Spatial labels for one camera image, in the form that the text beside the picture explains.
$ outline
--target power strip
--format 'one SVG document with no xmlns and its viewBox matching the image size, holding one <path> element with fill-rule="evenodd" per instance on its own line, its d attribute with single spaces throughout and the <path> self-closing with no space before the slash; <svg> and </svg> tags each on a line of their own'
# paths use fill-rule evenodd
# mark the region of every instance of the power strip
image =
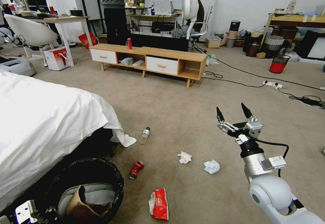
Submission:
<svg viewBox="0 0 325 224">
<path fill-rule="evenodd" d="M 282 88 L 283 85 L 282 84 L 278 84 L 278 83 L 275 83 L 275 82 L 268 82 L 267 80 L 265 80 L 263 82 L 263 84 L 267 85 L 267 86 L 271 86 L 273 88 Z"/>
</svg>

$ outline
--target office chair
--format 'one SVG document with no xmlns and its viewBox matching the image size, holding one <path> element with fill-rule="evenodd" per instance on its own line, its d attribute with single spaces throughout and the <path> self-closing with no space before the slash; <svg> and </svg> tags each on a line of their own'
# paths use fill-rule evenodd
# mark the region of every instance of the office chair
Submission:
<svg viewBox="0 0 325 224">
<path fill-rule="evenodd" d="M 56 41 L 57 34 L 48 26 L 38 22 L 8 14 L 5 14 L 4 18 L 15 36 L 22 42 L 27 59 L 29 61 L 43 59 L 44 66 L 47 67 L 43 47 L 49 44 L 51 48 L 54 48 L 52 43 Z M 42 55 L 30 55 L 26 48 L 39 49 Z"/>
<path fill-rule="evenodd" d="M 201 32 L 199 32 L 197 34 L 191 34 L 190 35 L 189 52 L 193 48 L 197 49 L 195 47 L 195 45 L 194 45 L 195 44 L 195 41 L 198 41 L 201 36 L 203 36 L 204 34 L 206 34 L 208 32 L 208 21 L 209 21 L 209 18 L 211 16 L 212 10 L 213 10 L 213 5 L 208 8 L 207 14 L 205 16 L 205 20 L 203 20 L 203 22 L 195 22 L 195 24 L 197 24 L 197 23 L 204 24 L 204 28 L 203 28 L 203 30 L 201 29 Z"/>
</svg>

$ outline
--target crumpled paper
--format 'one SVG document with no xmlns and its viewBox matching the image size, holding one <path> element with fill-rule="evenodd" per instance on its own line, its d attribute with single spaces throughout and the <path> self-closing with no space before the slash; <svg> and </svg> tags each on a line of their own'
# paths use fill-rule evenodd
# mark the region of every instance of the crumpled paper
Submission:
<svg viewBox="0 0 325 224">
<path fill-rule="evenodd" d="M 192 161 L 191 160 L 192 155 L 189 155 L 188 153 L 185 153 L 183 151 L 181 151 L 180 154 L 178 154 L 177 156 L 180 156 L 179 162 L 181 164 L 187 164 L 189 161 Z"/>
<path fill-rule="evenodd" d="M 204 170 L 207 171 L 210 174 L 214 174 L 214 173 L 220 171 L 220 165 L 215 160 L 207 161 L 207 162 L 205 162 L 203 164 L 205 166 Z"/>
</svg>

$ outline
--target paper bag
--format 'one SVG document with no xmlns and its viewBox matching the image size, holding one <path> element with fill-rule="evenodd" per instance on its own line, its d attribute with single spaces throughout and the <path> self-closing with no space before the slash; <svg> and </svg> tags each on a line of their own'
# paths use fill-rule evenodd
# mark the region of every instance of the paper bag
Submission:
<svg viewBox="0 0 325 224">
<path fill-rule="evenodd" d="M 78 217 L 85 224 L 90 224 L 96 223 L 98 218 L 104 217 L 111 208 L 112 203 L 110 202 L 106 205 L 87 203 L 85 188 L 80 185 L 67 207 L 67 214 Z"/>
</svg>

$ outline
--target red snack wrapper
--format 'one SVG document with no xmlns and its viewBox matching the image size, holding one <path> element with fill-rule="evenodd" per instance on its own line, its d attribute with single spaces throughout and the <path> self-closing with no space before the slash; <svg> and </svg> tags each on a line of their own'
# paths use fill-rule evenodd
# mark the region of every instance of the red snack wrapper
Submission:
<svg viewBox="0 0 325 224">
<path fill-rule="evenodd" d="M 152 192 L 149 199 L 149 211 L 154 218 L 169 219 L 165 188 L 156 189 Z"/>
</svg>

